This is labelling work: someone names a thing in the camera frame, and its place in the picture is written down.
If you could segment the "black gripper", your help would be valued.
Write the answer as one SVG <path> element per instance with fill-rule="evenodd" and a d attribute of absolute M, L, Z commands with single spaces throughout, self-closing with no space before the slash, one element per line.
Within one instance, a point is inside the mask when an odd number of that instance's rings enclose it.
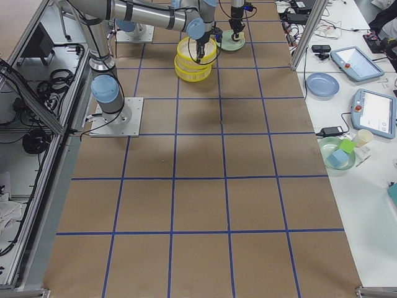
<path fill-rule="evenodd" d="M 223 31 L 219 27 L 213 27 L 209 31 L 205 32 L 200 39 L 196 40 L 197 63 L 200 63 L 201 59 L 205 56 L 205 44 L 209 42 L 211 35 L 215 36 L 216 42 L 221 43 Z"/>
<path fill-rule="evenodd" d="M 245 24 L 242 19 L 229 19 L 228 20 L 230 27 L 232 29 L 231 39 L 234 42 L 244 42 L 244 32 L 242 32 L 245 28 Z"/>

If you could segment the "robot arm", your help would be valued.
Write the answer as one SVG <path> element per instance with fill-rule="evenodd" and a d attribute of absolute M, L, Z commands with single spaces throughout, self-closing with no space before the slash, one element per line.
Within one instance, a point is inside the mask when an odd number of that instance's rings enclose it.
<path fill-rule="evenodd" d="M 198 9 L 201 18 L 205 24 L 204 35 L 199 39 L 200 42 L 208 42 L 213 34 L 217 34 L 218 28 L 215 25 L 215 10 L 218 1 L 199 1 Z M 247 6 L 245 1 L 230 1 L 230 13 L 227 14 L 228 22 L 233 33 L 231 34 L 232 41 L 236 43 L 245 43 L 243 30 L 245 24 L 243 23 L 244 10 Z"/>
<path fill-rule="evenodd" d="M 103 21 L 117 19 L 133 24 L 152 25 L 166 30 L 185 32 L 197 41 L 198 56 L 203 57 L 215 27 L 216 1 L 177 1 L 165 6 L 148 1 L 68 1 L 76 13 L 90 52 L 89 64 L 99 79 L 117 82 L 115 58 L 110 47 Z"/>

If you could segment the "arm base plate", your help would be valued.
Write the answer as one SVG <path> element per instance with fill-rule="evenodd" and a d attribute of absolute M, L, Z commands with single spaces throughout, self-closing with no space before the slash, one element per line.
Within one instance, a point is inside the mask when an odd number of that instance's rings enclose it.
<path fill-rule="evenodd" d="M 100 105 L 96 106 L 93 118 L 91 137 L 138 137 L 140 134 L 141 116 L 144 99 L 142 97 L 126 97 L 120 114 L 103 114 Z"/>
<path fill-rule="evenodd" d="M 130 32 L 118 28 L 115 39 L 118 43 L 151 43 L 153 35 L 153 26 L 137 24 L 134 30 Z"/>

